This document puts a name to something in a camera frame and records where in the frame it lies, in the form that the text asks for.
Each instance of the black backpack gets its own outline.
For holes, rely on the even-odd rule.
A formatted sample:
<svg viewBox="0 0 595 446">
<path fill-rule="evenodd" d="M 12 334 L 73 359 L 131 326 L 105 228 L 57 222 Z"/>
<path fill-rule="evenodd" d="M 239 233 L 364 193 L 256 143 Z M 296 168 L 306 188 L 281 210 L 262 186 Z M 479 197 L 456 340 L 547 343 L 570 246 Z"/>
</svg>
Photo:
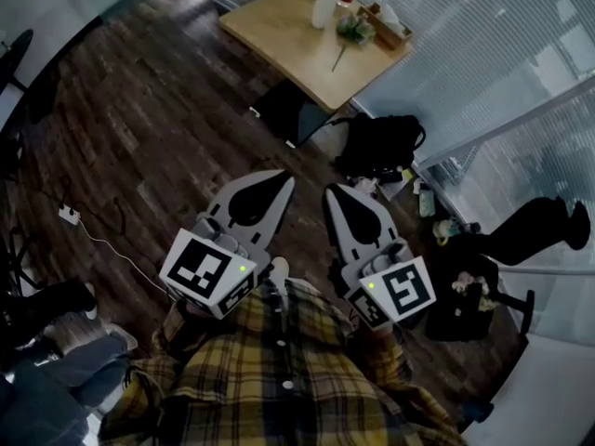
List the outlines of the black backpack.
<svg viewBox="0 0 595 446">
<path fill-rule="evenodd" d="M 411 166 L 413 152 L 426 140 L 426 131 L 413 115 L 371 119 L 359 113 L 332 124 L 343 122 L 349 122 L 350 132 L 335 166 L 346 177 L 378 178 L 379 183 L 399 181 L 401 170 Z"/>
</svg>

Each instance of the plaid shirt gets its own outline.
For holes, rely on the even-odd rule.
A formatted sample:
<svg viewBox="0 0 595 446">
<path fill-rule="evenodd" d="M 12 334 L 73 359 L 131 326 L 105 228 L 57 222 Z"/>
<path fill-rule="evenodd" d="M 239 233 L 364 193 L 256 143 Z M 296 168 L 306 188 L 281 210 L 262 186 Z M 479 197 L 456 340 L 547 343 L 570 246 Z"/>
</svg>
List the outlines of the plaid shirt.
<svg viewBox="0 0 595 446">
<path fill-rule="evenodd" d="M 352 334 L 318 291 L 286 284 L 287 312 L 267 283 L 223 321 L 178 302 L 153 336 L 158 353 L 136 361 L 104 418 L 101 443 L 463 444 L 433 397 L 403 379 L 394 335 Z"/>
</svg>

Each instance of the dark wood floor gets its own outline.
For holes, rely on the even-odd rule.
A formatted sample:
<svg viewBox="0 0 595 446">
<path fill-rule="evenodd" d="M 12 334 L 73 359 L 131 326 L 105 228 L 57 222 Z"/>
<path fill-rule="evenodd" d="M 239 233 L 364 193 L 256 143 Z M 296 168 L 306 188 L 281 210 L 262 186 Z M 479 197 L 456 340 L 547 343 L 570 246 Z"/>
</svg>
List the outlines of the dark wood floor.
<svg viewBox="0 0 595 446">
<path fill-rule="evenodd" d="M 179 228 L 191 228 L 226 182 L 285 168 L 297 177 L 296 195 L 271 253 L 290 260 L 292 275 L 334 297 L 326 279 L 331 249 L 321 197 L 328 183 L 341 178 L 319 146 L 309 142 L 291 151 L 247 111 L 281 76 L 221 31 L 211 0 L 141 0 L 89 34 L 56 75 L 55 110 L 40 124 L 23 127 L 23 182 L 60 197 L 60 177 L 68 174 L 73 187 L 67 203 L 84 202 L 115 229 L 79 204 L 90 233 L 156 279 L 155 265 Z M 62 345 L 85 342 L 102 321 L 116 321 L 146 352 L 167 312 L 165 295 L 106 245 L 60 220 L 57 204 L 45 195 L 9 182 L 1 187 L 0 228 L 6 234 L 19 221 L 39 234 L 32 256 L 40 274 L 51 282 L 79 277 L 97 288 L 100 321 L 61 319 L 56 329 Z M 114 197 L 134 247 L 117 235 Z M 424 254 L 430 238 L 417 217 L 417 199 L 407 190 L 391 212 L 400 233 Z M 509 372 L 520 345 L 516 328 L 498 308 L 482 342 L 439 344 L 422 330 L 423 322 L 405 333 L 415 380 L 460 422 L 458 405 L 493 394 Z"/>
</svg>

